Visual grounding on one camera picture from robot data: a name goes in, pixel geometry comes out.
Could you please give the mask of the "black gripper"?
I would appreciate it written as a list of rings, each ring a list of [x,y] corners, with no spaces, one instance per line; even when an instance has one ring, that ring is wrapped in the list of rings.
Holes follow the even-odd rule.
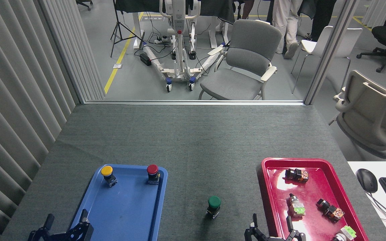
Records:
[[[281,237],[267,237],[258,229],[257,224],[257,215],[253,214],[252,222],[250,223],[248,229],[245,229],[245,240],[252,241],[252,237],[255,237],[258,241],[306,241],[306,235],[303,232],[299,232],[297,229],[294,229],[292,223],[292,217],[286,217],[287,227],[289,234],[286,239]]]
[[[88,211],[83,209],[77,225],[67,233],[50,234],[55,217],[48,214],[44,225],[37,230],[32,230],[28,241],[90,241],[94,231],[93,226],[88,220]]]

